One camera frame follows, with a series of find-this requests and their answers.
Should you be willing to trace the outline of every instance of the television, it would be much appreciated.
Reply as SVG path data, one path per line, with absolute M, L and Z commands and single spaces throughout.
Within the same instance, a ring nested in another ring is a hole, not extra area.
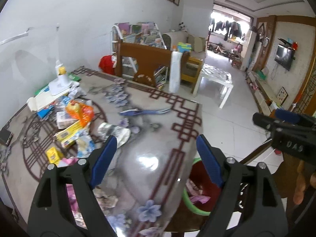
M 284 67 L 287 70 L 290 70 L 292 61 L 294 58 L 295 50 L 289 47 L 285 47 L 281 44 L 279 44 L 276 52 L 275 61 L 279 63 L 282 67 Z

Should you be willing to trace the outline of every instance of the window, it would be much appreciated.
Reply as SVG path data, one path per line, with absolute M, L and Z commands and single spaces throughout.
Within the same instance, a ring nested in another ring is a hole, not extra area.
M 221 21 L 221 22 L 226 22 L 226 21 L 228 21 L 228 22 L 230 22 L 230 23 L 232 23 L 232 22 L 234 22 L 235 20 L 233 19 L 233 17 L 231 17 L 231 18 L 229 18 L 229 17 L 227 17 L 227 16 L 225 16 L 225 15 L 223 15 L 223 14 L 220 14 L 220 13 L 218 13 L 218 12 L 212 12 L 212 14 L 211 14 L 211 18 L 212 19 L 215 19 L 215 24 L 216 23 L 218 23 L 219 21 Z M 240 24 L 240 27 L 241 27 L 241 32 L 242 32 L 242 34 L 247 34 L 247 32 L 248 32 L 248 30 L 249 30 L 249 28 L 250 28 L 250 26 L 249 26 L 249 24 L 248 23 L 246 23 L 246 22 L 244 22 L 244 21 L 236 21 L 238 24 Z M 217 33 L 217 34 L 222 34 L 222 35 L 226 35 L 226 33 L 227 33 L 227 30 L 226 29 L 224 29 L 224 30 L 221 30 L 221 29 L 219 29 L 219 30 L 216 30 L 216 31 L 214 31 L 215 33 Z M 236 41 L 238 41 L 238 42 L 244 42 L 244 41 L 242 41 L 240 38 L 236 38 Z

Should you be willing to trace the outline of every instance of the blue gripper pad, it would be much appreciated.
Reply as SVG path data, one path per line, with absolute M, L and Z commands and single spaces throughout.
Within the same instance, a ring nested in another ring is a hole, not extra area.
M 225 160 L 225 155 L 218 148 L 210 146 L 204 135 L 197 137 L 197 151 L 202 159 L 204 167 L 209 175 L 212 183 L 222 188 L 224 181 L 222 179 L 221 163 Z
M 104 147 L 101 155 L 99 156 L 91 170 L 91 179 L 89 185 L 92 189 L 94 189 L 102 182 L 104 175 L 109 168 L 111 160 L 116 152 L 117 140 L 113 136 L 109 138 L 110 140 L 107 141 L 107 145 Z

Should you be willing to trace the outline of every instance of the metal screw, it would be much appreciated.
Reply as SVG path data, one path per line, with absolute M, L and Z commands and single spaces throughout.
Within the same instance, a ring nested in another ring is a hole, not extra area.
M 52 169 L 54 169 L 54 167 L 55 167 L 55 164 L 49 164 L 49 165 L 47 166 L 47 169 L 48 169 L 48 170 L 52 170 Z
M 265 164 L 264 162 L 259 162 L 258 165 L 261 169 L 265 169 L 267 167 L 267 164 Z
M 79 159 L 78 160 L 79 165 L 84 165 L 84 164 L 86 164 L 86 162 L 87 162 L 86 159 Z
M 228 164 L 234 164 L 236 162 L 236 160 L 233 157 L 228 157 L 226 161 Z

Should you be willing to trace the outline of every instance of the power cord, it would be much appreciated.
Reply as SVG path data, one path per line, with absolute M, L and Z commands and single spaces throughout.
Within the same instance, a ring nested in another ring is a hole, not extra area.
M 274 66 L 274 69 L 273 69 L 272 72 L 271 72 L 270 78 L 271 78 L 272 80 L 275 78 L 275 76 L 276 76 L 276 74 L 277 74 L 278 66 L 279 66 L 279 63 L 276 63 L 275 66 Z

